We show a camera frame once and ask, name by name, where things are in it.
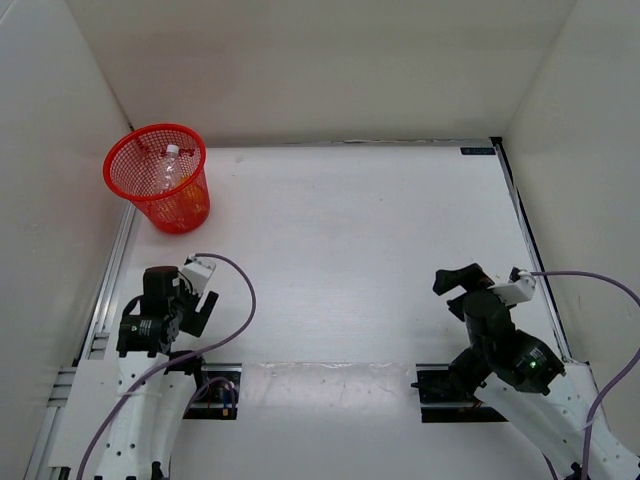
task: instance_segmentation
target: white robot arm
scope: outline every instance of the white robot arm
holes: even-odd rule
[[[458,286],[466,292],[447,303],[465,322],[471,346],[449,366],[451,387],[509,420],[563,478],[579,479],[589,405],[560,359],[517,330],[509,313],[533,297],[535,279],[514,269],[509,283],[495,285],[477,264],[436,273],[436,294]],[[601,412],[593,421],[589,478],[640,480],[638,457],[613,436]]]
[[[217,300],[210,292],[197,305],[215,270],[205,258],[189,257],[176,267],[154,267],[144,274],[144,294],[123,312],[118,332],[118,395],[151,368],[186,352],[171,352],[178,332],[200,336]],[[140,313],[132,314],[140,303]],[[155,375],[124,404],[109,429],[94,480],[163,480],[185,406],[202,384],[202,358]]]

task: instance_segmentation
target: black label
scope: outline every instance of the black label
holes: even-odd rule
[[[460,153],[463,155],[495,155],[493,147],[461,147]]]

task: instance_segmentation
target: plastic bottle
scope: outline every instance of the plastic bottle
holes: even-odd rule
[[[182,172],[180,171],[180,147],[167,145],[167,153],[162,157],[158,171],[158,189],[160,193],[168,192],[180,185]]]

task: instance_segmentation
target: red mesh basket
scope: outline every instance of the red mesh basket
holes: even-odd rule
[[[180,185],[162,192],[157,172],[167,146],[180,147]],[[160,230],[185,233],[209,215],[209,191],[204,174],[204,142],[193,130],[162,123],[136,130],[111,149],[104,162],[104,180]]]

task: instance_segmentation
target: white wall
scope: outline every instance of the white wall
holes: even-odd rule
[[[134,126],[209,145],[501,135],[574,0],[67,0]]]
[[[121,203],[127,132],[63,0],[0,0],[0,478],[22,478],[58,367],[85,333]]]
[[[640,2],[579,0],[506,135],[545,267],[640,291]],[[552,282],[573,353],[602,387],[640,346],[640,311],[593,280]],[[640,453],[640,369],[605,403]]]

